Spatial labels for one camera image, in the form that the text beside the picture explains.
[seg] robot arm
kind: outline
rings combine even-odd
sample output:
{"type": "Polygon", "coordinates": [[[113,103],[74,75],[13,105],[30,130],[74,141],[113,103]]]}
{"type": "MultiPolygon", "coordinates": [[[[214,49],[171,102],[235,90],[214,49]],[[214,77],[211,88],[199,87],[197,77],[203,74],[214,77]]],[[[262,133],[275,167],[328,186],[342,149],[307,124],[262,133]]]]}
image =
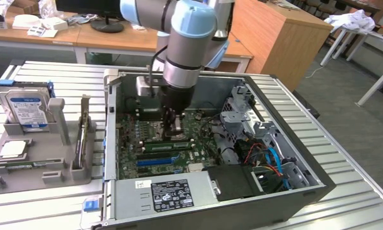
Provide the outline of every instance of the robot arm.
{"type": "Polygon", "coordinates": [[[159,101],[169,136],[181,132],[175,124],[190,106],[203,66],[217,67],[225,54],[233,4],[233,0],[210,0],[207,5],[193,0],[121,0],[127,21],[170,34],[158,56],[165,62],[159,101]]]}

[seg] hard drive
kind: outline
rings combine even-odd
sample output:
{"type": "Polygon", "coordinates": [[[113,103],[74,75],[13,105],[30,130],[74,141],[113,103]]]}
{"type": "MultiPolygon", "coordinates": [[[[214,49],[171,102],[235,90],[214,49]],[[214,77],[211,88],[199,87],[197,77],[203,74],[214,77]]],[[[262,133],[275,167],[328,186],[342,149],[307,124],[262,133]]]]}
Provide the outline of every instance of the hard drive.
{"type": "Polygon", "coordinates": [[[25,132],[48,131],[48,124],[54,122],[48,110],[52,97],[52,82],[0,80],[0,103],[8,123],[21,124],[25,132]]]}

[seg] white cloth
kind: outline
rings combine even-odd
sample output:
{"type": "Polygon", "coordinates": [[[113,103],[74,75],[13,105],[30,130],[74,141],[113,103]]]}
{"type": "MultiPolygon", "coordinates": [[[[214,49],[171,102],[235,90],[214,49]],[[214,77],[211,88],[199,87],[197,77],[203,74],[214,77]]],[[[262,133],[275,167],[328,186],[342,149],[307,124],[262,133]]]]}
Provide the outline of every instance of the white cloth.
{"type": "Polygon", "coordinates": [[[375,28],[375,21],[364,15],[363,10],[343,15],[330,15],[324,22],[334,26],[331,32],[342,27],[359,34],[367,34],[375,28]]]}

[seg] metal workbench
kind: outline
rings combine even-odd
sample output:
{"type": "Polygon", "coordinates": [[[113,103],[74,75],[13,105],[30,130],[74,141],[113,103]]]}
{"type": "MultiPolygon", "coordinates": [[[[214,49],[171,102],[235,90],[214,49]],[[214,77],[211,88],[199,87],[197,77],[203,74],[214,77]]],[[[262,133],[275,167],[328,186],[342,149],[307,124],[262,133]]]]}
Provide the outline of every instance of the metal workbench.
{"type": "MultiPolygon", "coordinates": [[[[100,212],[85,213],[82,218],[80,214],[85,198],[101,194],[102,191],[104,69],[105,66],[26,61],[24,64],[14,62],[1,77],[18,81],[52,80],[57,97],[65,98],[66,120],[78,119],[80,97],[82,94],[90,95],[89,110],[92,119],[97,122],[97,131],[92,182],[80,186],[0,195],[0,230],[78,230],[81,219],[82,228],[100,221],[100,212]]],[[[258,230],[383,230],[383,190],[279,80],[267,75],[255,77],[254,80],[336,183],[331,193],[318,203],[306,206],[287,222],[258,230]]],[[[259,112],[267,119],[266,112],[259,112]]],[[[0,106],[0,136],[4,120],[5,114],[0,106]]]]}

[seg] monitor stand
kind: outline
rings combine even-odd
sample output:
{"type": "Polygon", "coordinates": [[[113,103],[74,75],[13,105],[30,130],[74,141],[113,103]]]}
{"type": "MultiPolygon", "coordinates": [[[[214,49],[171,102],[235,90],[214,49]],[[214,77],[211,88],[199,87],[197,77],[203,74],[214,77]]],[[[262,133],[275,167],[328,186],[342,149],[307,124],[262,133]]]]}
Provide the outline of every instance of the monitor stand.
{"type": "Polygon", "coordinates": [[[109,16],[105,17],[105,20],[94,20],[90,26],[94,30],[104,33],[118,33],[123,30],[123,25],[117,22],[110,22],[109,16]]]}

